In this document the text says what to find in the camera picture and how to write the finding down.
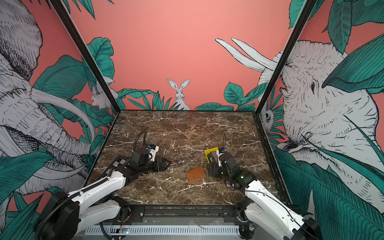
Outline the brown leather card holder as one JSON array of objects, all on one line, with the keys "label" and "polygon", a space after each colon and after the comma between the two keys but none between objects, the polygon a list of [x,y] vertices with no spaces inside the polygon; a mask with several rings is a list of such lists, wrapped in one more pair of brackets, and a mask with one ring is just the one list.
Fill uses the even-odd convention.
[{"label": "brown leather card holder", "polygon": [[186,175],[190,184],[202,181],[206,178],[204,169],[201,166],[187,171]]}]

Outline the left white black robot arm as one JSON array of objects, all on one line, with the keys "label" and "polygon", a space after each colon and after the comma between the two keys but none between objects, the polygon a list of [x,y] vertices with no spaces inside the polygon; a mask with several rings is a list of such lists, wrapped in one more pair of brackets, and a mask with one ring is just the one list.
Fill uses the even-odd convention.
[{"label": "left white black robot arm", "polygon": [[157,157],[158,147],[135,150],[130,158],[118,156],[102,177],[87,187],[51,196],[35,226],[36,240],[71,240],[84,229],[118,216],[129,204],[113,194],[139,176],[164,172],[171,161]]}]

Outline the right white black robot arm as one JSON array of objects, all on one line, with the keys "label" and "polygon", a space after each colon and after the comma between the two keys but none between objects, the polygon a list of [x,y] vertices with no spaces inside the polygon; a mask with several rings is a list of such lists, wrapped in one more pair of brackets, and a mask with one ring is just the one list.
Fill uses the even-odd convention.
[{"label": "right white black robot arm", "polygon": [[320,227],[283,204],[250,171],[240,167],[225,148],[205,151],[209,176],[223,178],[234,190],[245,194],[237,205],[236,217],[253,222],[277,240],[321,240]]}]

